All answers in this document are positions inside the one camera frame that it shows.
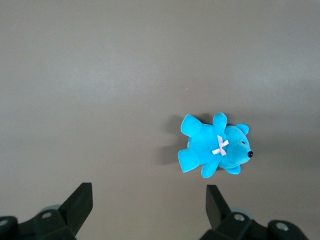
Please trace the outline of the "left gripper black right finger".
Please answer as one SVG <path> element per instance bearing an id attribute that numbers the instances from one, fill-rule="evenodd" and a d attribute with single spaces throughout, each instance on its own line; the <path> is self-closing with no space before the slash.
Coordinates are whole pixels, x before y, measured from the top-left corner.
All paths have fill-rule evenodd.
<path id="1" fill-rule="evenodd" d="M 270 240 L 268 228 L 232 211 L 216 185 L 206 186 L 205 210 L 211 226 L 202 240 Z"/>

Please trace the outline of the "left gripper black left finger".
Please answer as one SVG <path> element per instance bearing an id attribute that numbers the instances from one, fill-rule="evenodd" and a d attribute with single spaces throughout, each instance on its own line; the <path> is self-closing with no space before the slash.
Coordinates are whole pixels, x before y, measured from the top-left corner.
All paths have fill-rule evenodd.
<path id="1" fill-rule="evenodd" d="M 20 240 L 75 240 L 93 209 L 93 188 L 90 182 L 80 186 L 58 209 L 47 209 L 18 225 Z"/>

